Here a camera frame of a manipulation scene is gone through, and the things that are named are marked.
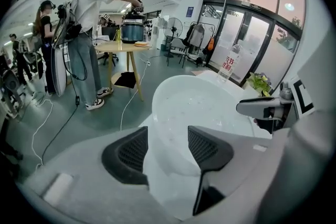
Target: man in white t-shirt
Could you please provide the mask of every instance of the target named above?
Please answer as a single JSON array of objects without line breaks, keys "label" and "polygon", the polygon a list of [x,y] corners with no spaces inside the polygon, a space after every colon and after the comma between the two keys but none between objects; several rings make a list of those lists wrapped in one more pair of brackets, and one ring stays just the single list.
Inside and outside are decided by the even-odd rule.
[{"label": "man in white t-shirt", "polygon": [[[82,25],[82,32],[69,42],[69,58],[71,72],[76,75],[76,86],[79,88],[81,100],[87,110],[100,108],[104,105],[103,96],[109,94],[109,88],[101,86],[97,54],[92,44],[92,29],[97,25],[101,2],[107,4],[113,0],[78,0],[76,19]],[[138,0],[122,0],[135,7],[141,7]]]}]

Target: wooden table leg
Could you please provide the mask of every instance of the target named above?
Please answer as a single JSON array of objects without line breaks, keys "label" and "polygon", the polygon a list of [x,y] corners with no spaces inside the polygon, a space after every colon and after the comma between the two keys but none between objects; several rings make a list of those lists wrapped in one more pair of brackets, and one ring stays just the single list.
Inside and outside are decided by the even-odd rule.
[{"label": "wooden table leg", "polygon": [[127,72],[129,72],[130,71],[130,53],[129,52],[127,52],[126,57],[127,57]]},{"label": "wooden table leg", "polygon": [[134,71],[134,75],[135,75],[135,80],[137,82],[136,87],[138,88],[140,99],[141,99],[141,101],[143,101],[143,96],[142,96],[142,92],[141,92],[139,76],[138,76],[138,72],[137,72],[137,67],[135,66],[134,55],[133,55],[132,51],[130,51],[130,56],[131,56],[132,67],[133,67],[133,71]]},{"label": "wooden table leg", "polygon": [[110,88],[110,94],[112,93],[112,83],[111,83],[111,78],[112,78],[112,57],[113,53],[109,53],[109,69],[107,72],[108,75],[108,87]]}]

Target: white t-shirt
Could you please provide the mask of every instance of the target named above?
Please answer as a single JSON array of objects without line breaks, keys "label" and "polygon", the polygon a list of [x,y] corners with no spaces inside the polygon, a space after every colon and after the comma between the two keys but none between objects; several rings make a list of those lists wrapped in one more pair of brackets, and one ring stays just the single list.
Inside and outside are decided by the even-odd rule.
[{"label": "white t-shirt", "polygon": [[78,0],[76,18],[83,31],[88,31],[98,23],[101,2],[110,4],[113,0]]}]

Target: potted plant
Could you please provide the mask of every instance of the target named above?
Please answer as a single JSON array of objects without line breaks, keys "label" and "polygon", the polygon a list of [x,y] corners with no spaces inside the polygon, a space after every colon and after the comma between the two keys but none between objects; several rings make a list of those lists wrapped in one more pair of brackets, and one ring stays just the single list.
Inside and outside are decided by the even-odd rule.
[{"label": "potted plant", "polygon": [[250,77],[246,80],[247,83],[258,92],[260,97],[269,96],[269,91],[271,89],[270,79],[266,77],[264,73],[251,73]]}]

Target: floor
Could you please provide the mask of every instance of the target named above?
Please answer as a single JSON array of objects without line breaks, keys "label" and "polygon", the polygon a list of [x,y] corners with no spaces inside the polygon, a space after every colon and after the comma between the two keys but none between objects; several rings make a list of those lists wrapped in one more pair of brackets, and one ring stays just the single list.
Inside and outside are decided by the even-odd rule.
[{"label": "floor", "polygon": [[[118,56],[119,62],[116,62],[117,66],[113,68],[113,72],[126,70],[126,54],[121,53]],[[166,57],[163,56],[162,51],[149,50],[134,53],[136,66],[141,76],[145,69],[145,63],[141,59],[147,60],[153,56],[159,57],[150,59],[151,65],[147,67],[142,80],[142,93],[145,101],[141,102],[138,95],[134,97],[124,113],[123,129],[139,126],[151,114],[155,89],[162,81],[182,74],[193,76],[195,71],[206,70],[203,67],[197,68],[196,65],[188,61],[185,62],[184,68],[182,68],[182,64],[179,65],[178,63],[180,58],[177,56],[170,59],[169,67],[167,67]],[[100,61],[100,76],[102,83],[107,83],[107,65],[104,66],[102,60]],[[44,91],[42,80],[35,79],[35,82],[30,84],[29,87],[32,91]],[[105,98],[105,105],[95,111],[87,111],[81,103],[74,116],[49,146],[44,156],[44,162],[48,162],[72,144],[119,131],[122,111],[135,91],[136,87],[134,89],[115,88],[114,93]],[[49,97],[49,95],[46,95],[45,99],[50,99],[54,107],[49,119],[34,138],[34,150],[39,156],[42,155],[45,147],[59,132],[76,108],[75,93],[72,85],[66,88],[63,96],[58,97],[54,94]],[[24,159],[20,162],[21,170],[18,179],[20,182],[23,182],[32,174],[39,163],[39,159],[31,149],[32,135],[44,122],[51,108],[49,102],[37,107],[34,105],[36,100],[31,100],[31,96],[27,95],[25,108],[20,112],[20,117],[10,120],[6,135],[7,142],[24,154]]]}]

